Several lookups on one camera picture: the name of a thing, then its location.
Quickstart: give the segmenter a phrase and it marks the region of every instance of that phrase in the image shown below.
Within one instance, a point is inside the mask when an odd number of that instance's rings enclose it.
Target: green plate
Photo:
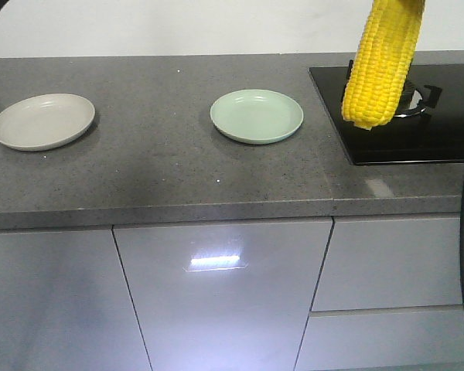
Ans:
[[[290,97],[271,90],[239,90],[215,101],[211,120],[235,141],[266,145],[286,139],[301,126],[301,106]]]

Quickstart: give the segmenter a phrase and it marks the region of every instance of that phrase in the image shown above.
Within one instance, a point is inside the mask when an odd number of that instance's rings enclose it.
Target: wall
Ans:
[[[418,50],[464,50],[464,0],[428,0]],[[10,0],[0,57],[352,52],[371,0]]]

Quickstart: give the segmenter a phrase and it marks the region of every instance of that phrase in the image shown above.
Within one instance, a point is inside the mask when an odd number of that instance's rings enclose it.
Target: black stovetop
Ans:
[[[414,117],[395,117],[371,131],[342,119],[347,66],[309,70],[354,165],[464,162],[464,64],[411,66],[408,79],[425,100],[428,92],[442,90],[436,107]]]

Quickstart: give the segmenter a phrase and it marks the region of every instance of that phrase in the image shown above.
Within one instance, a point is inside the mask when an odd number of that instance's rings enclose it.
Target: speckled quartz countertop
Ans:
[[[97,109],[91,129],[64,147],[0,145],[0,229],[458,212],[462,164],[346,160],[308,68],[351,56],[0,60],[0,111],[48,93],[79,94]],[[415,63],[464,63],[464,52],[419,53]],[[249,88],[298,101],[300,130],[263,146],[219,134],[211,104]]]

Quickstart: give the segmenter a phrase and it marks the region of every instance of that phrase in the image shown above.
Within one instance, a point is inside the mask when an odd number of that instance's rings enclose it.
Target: gas stove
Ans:
[[[411,66],[396,117],[371,131],[342,119],[350,65],[309,71],[352,164],[464,162],[464,64]]]

